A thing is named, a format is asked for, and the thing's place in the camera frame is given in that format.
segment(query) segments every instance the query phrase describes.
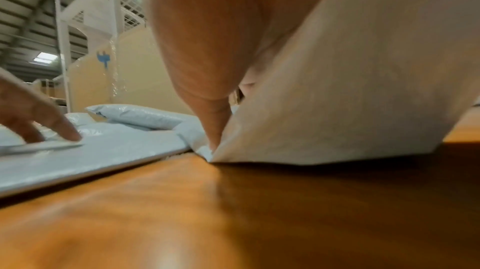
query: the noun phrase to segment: skin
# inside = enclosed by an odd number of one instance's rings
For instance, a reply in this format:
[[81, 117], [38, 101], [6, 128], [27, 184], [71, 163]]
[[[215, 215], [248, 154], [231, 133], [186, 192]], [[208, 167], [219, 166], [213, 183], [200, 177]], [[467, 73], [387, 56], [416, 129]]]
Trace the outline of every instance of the skin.
[[0, 124], [17, 133], [26, 143], [42, 142], [44, 137], [32, 122], [52, 129], [64, 139], [82, 139], [75, 127], [46, 96], [33, 91], [0, 68]]
[[319, 0], [145, 0], [169, 76], [215, 150], [237, 87], [248, 96]]

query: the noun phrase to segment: hand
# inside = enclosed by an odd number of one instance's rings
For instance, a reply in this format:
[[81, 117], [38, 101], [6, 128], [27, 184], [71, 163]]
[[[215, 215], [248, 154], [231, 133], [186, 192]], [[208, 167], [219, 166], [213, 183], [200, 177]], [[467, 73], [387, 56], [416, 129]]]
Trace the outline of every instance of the hand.
[[44, 137], [33, 122], [52, 129], [69, 141], [82, 139], [46, 96], [0, 68], [0, 124], [21, 136], [26, 143], [42, 142]]

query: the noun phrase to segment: ceiling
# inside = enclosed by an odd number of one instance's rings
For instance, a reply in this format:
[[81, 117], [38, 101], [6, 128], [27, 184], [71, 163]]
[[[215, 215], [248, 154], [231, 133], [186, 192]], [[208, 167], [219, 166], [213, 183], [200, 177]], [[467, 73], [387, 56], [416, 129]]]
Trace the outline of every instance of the ceiling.
[[[61, 0], [63, 7], [73, 0]], [[73, 60], [87, 53], [87, 39], [70, 28]], [[53, 79], [62, 73], [59, 59], [50, 65], [33, 63], [45, 52], [59, 55], [55, 0], [0, 0], [0, 67], [25, 82]]]

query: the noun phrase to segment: white metal rack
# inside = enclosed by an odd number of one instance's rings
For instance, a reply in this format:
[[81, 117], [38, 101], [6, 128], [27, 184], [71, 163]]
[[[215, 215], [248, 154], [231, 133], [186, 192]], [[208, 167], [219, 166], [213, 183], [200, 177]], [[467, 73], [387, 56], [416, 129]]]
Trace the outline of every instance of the white metal rack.
[[81, 31], [87, 38], [88, 52], [121, 33], [145, 24], [141, 0], [74, 0], [62, 8], [61, 0], [55, 0], [56, 24], [60, 61], [65, 86], [68, 112], [71, 98], [67, 68], [72, 63], [69, 26]]

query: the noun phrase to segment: wooden table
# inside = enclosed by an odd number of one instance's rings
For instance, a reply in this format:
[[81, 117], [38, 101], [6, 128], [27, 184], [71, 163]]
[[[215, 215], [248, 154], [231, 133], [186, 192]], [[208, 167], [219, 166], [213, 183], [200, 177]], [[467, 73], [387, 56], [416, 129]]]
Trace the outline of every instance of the wooden table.
[[190, 154], [3, 200], [0, 268], [478, 269], [480, 110], [464, 121], [429, 156], [305, 168]]

